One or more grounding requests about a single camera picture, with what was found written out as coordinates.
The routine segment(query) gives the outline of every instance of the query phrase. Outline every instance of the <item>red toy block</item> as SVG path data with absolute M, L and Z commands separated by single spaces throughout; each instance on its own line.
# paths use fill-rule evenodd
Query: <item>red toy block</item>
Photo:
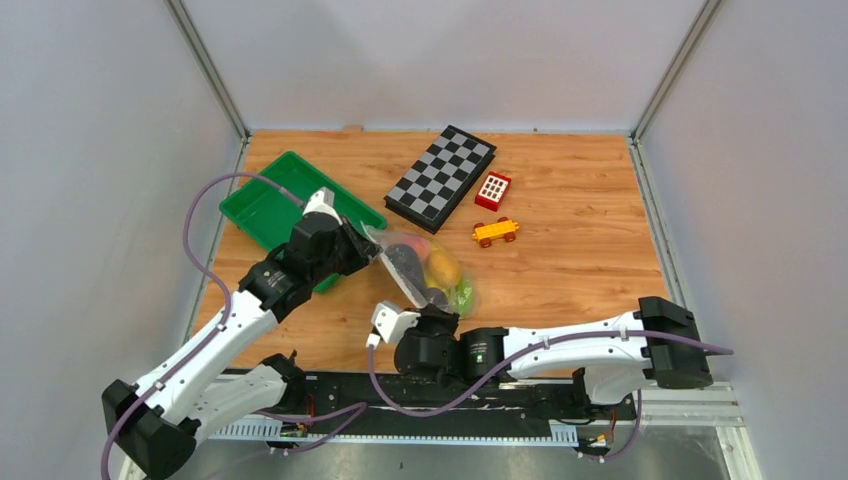
M 486 180 L 483 181 L 483 186 L 480 187 L 480 191 L 474 197 L 474 203 L 497 212 L 506 191 L 509 190 L 510 183 L 512 183 L 512 180 L 509 177 L 489 172 L 486 175 Z

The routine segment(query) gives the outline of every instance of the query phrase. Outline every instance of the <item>yellow toy car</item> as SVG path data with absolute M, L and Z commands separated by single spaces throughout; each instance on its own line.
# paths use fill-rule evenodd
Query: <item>yellow toy car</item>
M 507 242 L 514 242 L 516 230 L 518 230 L 518 222 L 501 217 L 497 223 L 491 225 L 483 223 L 474 225 L 474 233 L 471 234 L 471 238 L 476 240 L 480 247 L 489 248 L 492 246 L 492 240 L 502 237 Z

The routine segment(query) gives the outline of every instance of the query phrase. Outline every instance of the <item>mesh bag of toy fruit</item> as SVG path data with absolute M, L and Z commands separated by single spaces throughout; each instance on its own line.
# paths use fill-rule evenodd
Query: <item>mesh bag of toy fruit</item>
M 381 247 L 380 261 L 417 308 L 433 304 L 448 313 L 469 317 L 476 305 L 468 272 L 439 242 L 403 232 L 365 227 Z

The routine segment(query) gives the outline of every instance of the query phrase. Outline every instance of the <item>green tray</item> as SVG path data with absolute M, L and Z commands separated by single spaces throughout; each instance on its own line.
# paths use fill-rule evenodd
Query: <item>green tray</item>
M 329 188 L 335 193 L 333 206 L 336 211 L 347 217 L 360 233 L 363 233 L 362 223 L 381 230 L 386 228 L 388 222 L 385 217 L 294 152 L 284 153 L 260 174 L 303 200 L 321 187 Z M 292 227 L 302 214 L 296 205 L 259 180 L 248 181 L 224 199 L 220 209 L 266 251 L 289 241 Z M 338 275 L 331 276 L 318 284 L 314 291 L 326 292 L 338 278 Z

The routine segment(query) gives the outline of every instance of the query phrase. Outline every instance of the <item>wood grain surface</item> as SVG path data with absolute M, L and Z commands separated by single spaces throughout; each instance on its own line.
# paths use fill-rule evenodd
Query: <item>wood grain surface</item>
M 262 131 L 252 140 L 245 170 L 259 172 L 293 150 L 385 215 L 389 228 L 429 237 L 384 207 L 383 196 L 438 132 Z M 479 134 L 496 145 L 490 169 L 512 178 L 498 213 L 474 204 L 485 174 L 435 238 L 472 275 L 479 306 L 460 331 L 485 326 L 545 328 L 607 318 L 638 308 L 636 299 L 665 296 L 665 287 L 624 137 Z M 517 240 L 481 249 L 477 222 L 508 216 L 521 225 Z M 265 252 L 228 224 L 214 271 L 230 288 Z M 364 371 L 365 340 L 381 300 L 410 306 L 379 262 L 316 294 L 260 338 L 233 366 L 297 349 L 305 370 Z M 223 304 L 209 285 L 195 325 Z M 382 345 L 377 368 L 394 371 L 393 349 Z

